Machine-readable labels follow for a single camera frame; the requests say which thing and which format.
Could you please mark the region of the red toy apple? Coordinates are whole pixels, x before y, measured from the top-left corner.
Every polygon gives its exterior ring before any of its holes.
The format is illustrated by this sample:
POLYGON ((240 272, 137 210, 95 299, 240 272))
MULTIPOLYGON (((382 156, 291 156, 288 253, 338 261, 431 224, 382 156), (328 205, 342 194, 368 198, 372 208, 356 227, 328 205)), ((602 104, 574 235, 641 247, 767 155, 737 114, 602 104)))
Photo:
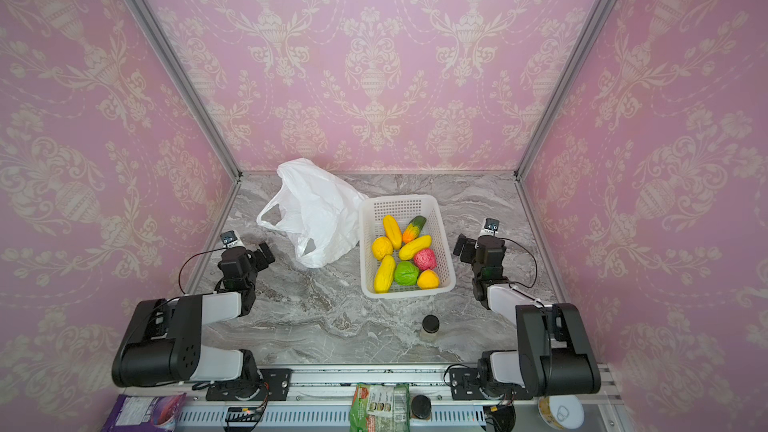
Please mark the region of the red toy apple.
POLYGON ((412 262, 420 271, 435 270, 437 267, 436 255, 431 248, 425 248, 417 252, 412 258, 412 262))

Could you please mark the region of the small orange toy fruit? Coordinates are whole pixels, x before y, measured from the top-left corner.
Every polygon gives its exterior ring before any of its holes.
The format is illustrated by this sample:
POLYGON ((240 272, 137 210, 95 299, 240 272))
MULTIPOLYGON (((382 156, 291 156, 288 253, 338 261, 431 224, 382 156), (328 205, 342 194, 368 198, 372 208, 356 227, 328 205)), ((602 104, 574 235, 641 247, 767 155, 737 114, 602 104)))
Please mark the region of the small orange toy fruit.
POLYGON ((421 290, 436 289, 440 286, 440 278, 433 270, 422 271, 417 279, 417 286, 421 290))

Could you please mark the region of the green toy apple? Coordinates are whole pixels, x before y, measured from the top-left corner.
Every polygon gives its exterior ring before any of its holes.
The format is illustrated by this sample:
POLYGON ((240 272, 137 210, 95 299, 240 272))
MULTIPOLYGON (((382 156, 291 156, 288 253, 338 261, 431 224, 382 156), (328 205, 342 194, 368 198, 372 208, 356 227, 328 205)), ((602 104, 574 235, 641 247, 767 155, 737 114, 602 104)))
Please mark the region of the green toy apple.
POLYGON ((394 281, 400 286, 414 286, 417 284, 421 270, 411 261, 401 261, 394 272, 394 281))

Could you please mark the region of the white plastic bag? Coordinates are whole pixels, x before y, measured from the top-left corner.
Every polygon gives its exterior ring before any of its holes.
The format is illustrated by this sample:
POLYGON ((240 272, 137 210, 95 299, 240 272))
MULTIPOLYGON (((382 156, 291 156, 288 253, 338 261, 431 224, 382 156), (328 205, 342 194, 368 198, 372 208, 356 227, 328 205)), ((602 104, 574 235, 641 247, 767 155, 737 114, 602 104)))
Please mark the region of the white plastic bag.
POLYGON ((285 234, 301 265, 324 267, 358 244, 358 212, 367 195, 306 158, 280 164, 277 175, 281 188, 256 223, 285 234))

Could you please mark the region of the orange toy mango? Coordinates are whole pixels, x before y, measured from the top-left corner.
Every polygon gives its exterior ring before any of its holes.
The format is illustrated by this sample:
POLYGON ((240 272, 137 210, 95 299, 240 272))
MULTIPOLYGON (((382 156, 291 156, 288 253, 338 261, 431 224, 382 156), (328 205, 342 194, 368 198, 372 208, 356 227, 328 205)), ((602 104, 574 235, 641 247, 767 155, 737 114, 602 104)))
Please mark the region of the orange toy mango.
POLYGON ((402 247, 403 240, 401 229, 395 218, 391 215, 385 216, 382 219, 382 225, 385 235, 390 240, 393 249, 399 250, 402 247))

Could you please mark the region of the yellow toy orange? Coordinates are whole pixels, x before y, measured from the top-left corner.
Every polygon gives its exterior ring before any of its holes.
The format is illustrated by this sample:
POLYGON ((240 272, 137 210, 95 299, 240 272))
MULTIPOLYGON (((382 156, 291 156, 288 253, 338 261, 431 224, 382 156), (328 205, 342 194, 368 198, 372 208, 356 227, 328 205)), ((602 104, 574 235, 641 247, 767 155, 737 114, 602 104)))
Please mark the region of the yellow toy orange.
POLYGON ((382 236, 374 240, 371 246, 371 251, 374 258, 381 262, 386 256, 393 254, 394 247, 388 237, 382 236))

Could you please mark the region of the yellow toy banana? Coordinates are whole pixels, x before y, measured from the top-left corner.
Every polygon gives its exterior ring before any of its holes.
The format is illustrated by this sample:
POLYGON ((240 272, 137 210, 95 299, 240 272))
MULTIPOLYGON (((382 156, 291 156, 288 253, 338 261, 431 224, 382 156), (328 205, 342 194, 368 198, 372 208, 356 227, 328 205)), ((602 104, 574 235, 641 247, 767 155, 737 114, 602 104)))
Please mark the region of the yellow toy banana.
POLYGON ((385 255, 379 265, 374 278, 374 292, 377 294, 387 293, 393 282, 397 262, 392 255, 385 255))

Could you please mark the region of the yellow toy lemon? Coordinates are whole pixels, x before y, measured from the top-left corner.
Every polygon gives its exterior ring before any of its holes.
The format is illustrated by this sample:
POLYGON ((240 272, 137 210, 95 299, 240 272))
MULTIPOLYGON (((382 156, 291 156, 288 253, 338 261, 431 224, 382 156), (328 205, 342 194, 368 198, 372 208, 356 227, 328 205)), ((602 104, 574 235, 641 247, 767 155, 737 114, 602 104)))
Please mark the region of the yellow toy lemon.
POLYGON ((432 245, 432 237, 430 235, 420 236, 417 239, 401 247, 398 254, 399 259, 401 261, 410 261, 412 260, 412 258, 417 252, 425 248, 430 248, 431 245, 432 245))

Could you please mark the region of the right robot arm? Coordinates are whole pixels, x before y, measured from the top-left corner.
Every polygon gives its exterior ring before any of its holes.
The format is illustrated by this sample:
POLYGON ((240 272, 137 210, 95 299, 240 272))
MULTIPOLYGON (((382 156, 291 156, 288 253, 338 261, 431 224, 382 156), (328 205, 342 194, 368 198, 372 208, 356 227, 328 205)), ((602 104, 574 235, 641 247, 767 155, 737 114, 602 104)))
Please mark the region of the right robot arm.
POLYGON ((473 294, 486 309, 510 321, 514 350, 486 351, 477 361, 472 383, 491 398, 596 394, 601 373, 578 308, 533 297, 504 275, 509 239, 461 234, 453 255, 469 264, 473 294))

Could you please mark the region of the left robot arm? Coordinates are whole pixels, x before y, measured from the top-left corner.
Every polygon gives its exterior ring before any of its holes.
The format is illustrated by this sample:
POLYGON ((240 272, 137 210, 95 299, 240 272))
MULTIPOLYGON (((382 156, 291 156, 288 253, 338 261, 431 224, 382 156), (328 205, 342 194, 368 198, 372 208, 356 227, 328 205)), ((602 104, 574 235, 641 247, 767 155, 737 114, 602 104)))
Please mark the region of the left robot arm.
POLYGON ((253 354, 202 344, 207 325, 250 314, 258 273, 275 262, 269 246, 255 250, 230 242, 220 249, 222 278, 212 293, 139 302, 112 363, 119 387, 161 387, 191 382, 209 401, 269 400, 270 386, 253 354))

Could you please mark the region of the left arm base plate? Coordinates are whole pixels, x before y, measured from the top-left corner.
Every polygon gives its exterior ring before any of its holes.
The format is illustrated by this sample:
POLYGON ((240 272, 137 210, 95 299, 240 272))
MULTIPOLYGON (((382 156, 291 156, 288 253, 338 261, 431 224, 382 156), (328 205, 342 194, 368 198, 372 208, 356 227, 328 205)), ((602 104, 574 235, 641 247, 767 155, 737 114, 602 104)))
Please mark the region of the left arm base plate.
POLYGON ((289 368, 260 369, 254 378, 240 377, 231 381, 214 382, 207 388, 205 398, 210 402, 255 401, 283 402, 291 385, 289 368))

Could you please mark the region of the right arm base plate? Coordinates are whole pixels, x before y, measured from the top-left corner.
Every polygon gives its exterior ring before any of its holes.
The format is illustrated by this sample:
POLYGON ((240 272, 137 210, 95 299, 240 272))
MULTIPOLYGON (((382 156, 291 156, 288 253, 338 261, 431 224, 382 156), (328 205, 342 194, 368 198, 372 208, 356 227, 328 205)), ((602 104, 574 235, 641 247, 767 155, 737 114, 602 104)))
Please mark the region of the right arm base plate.
POLYGON ((457 401, 490 400, 496 402, 530 400, 533 396, 521 385, 496 382, 477 368, 453 364, 443 375, 451 397, 457 401))

